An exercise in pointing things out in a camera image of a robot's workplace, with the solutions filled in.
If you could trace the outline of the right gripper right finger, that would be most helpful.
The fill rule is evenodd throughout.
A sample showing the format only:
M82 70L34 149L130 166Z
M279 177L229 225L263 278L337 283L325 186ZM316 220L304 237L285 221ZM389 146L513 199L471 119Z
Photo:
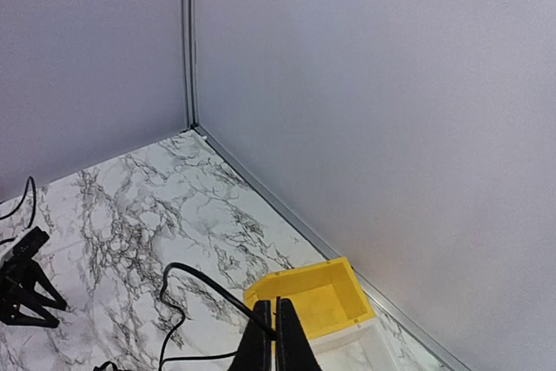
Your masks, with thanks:
M275 369L278 371L321 371L305 335L294 304L276 300Z

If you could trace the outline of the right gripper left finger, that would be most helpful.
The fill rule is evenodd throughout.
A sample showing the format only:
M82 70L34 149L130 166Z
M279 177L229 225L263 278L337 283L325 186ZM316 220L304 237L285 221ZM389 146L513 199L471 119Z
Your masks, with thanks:
M228 370L269 371L271 359L272 339L253 319L250 319Z

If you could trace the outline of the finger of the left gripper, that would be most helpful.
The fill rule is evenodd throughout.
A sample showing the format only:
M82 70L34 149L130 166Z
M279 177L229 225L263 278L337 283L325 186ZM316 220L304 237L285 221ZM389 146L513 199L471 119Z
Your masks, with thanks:
M58 304L35 291L13 288L1 293L1 323L8 326L57 328L59 320L47 308Z
M54 288L41 266L34 260L29 261L25 273L25 288L42 306L65 311L68 303Z

